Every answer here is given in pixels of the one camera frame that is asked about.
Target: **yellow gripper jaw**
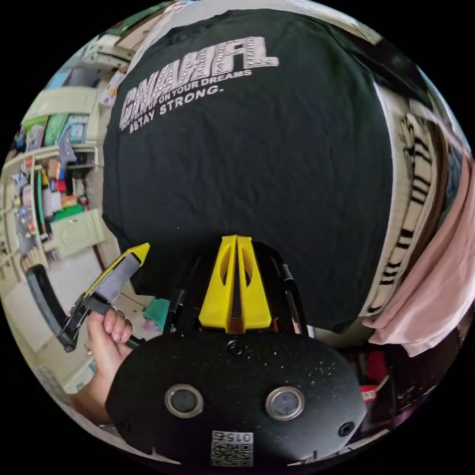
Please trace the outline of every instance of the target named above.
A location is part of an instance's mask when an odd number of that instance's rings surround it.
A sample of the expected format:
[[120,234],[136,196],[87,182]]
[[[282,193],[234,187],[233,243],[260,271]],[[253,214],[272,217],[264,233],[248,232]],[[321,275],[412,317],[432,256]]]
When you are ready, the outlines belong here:
[[[236,279],[240,295],[234,295]],[[240,299],[240,315],[233,315],[233,307],[237,308],[233,306],[235,298]],[[243,332],[268,328],[272,320],[249,237],[222,238],[199,322],[203,327],[223,329],[229,333],[231,317],[241,318]]]

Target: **human hand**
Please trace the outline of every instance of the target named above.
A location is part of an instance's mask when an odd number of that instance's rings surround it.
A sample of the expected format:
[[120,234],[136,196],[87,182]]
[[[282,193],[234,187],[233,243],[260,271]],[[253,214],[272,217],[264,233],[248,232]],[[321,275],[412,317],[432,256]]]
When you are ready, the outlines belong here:
[[86,325],[96,375],[112,384],[119,366],[132,351],[125,345],[132,334],[132,324],[123,312],[110,309],[105,316],[91,312]]
[[117,370],[132,351],[125,345],[132,334],[132,324],[123,312],[111,309],[105,316],[91,312],[86,326],[96,372],[91,381],[70,398],[80,414],[100,425],[109,422],[105,402]]

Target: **screw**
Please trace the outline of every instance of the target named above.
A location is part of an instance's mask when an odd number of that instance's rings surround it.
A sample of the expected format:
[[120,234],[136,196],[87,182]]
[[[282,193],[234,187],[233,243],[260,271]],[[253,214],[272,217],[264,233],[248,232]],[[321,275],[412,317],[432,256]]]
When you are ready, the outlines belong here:
[[239,356],[244,351],[244,348],[237,341],[230,341],[228,343],[228,352],[232,356]]
[[119,430],[119,432],[129,432],[130,422],[127,419],[121,419],[117,424],[117,429]]
[[345,422],[339,429],[338,429],[338,435],[340,437],[346,437],[347,435],[350,435],[353,432],[353,429],[355,428],[355,425],[352,422]]

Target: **pink towel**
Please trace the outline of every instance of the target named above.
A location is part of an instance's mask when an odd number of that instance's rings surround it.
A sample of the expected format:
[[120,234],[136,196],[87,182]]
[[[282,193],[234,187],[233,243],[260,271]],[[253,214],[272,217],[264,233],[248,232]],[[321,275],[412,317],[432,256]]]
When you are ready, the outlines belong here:
[[402,344],[409,356],[433,348],[475,300],[475,173],[464,154],[457,196],[438,233],[376,321],[371,343]]

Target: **qr code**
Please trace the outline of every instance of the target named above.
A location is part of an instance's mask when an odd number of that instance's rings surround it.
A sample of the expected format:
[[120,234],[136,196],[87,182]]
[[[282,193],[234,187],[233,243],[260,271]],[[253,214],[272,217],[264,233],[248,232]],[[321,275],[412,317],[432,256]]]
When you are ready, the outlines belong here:
[[211,465],[218,467],[252,467],[254,436],[251,432],[213,431]]

